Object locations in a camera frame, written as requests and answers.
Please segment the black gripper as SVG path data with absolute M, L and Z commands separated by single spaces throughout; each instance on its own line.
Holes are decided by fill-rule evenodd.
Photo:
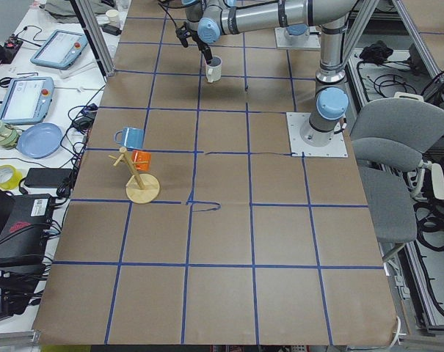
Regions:
M 211 53 L 210 46 L 207 43 L 204 43 L 200 38 L 197 32 L 193 29 L 189 28 L 188 22 L 183 22 L 181 26 L 177 26 L 175 29 L 176 37 L 179 39 L 181 45 L 184 48 L 189 47 L 188 39 L 192 39 L 196 42 L 199 50 L 202 50 L 202 54 L 205 59 L 206 64 L 211 64 L 213 60 L 213 55 Z

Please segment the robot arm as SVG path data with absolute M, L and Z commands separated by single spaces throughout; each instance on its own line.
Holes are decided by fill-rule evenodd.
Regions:
M 285 40 L 292 44 L 299 41 L 305 41 L 310 35 L 310 27 L 306 24 L 295 24 L 282 28 Z
M 338 85 L 345 77 L 342 42 L 353 1 L 268 1 L 244 7 L 237 7 L 234 1 L 183 1 L 182 6 L 186 20 L 175 28 L 176 36 L 184 47 L 192 38 L 206 63 L 213 60 L 210 45 L 222 35 L 300 24 L 320 26 L 316 107 L 299 133 L 313 147 L 329 144 L 349 105 L 346 93 Z

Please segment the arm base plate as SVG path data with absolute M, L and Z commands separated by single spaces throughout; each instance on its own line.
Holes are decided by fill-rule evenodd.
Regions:
M 285 28 L 274 30 L 278 49 L 320 51 L 320 34 L 316 27 L 310 26 L 305 33 L 292 35 Z
M 310 125 L 310 113 L 287 112 L 286 118 L 292 156 L 348 157 L 343 131 L 339 122 L 336 123 L 332 131 L 319 132 Z

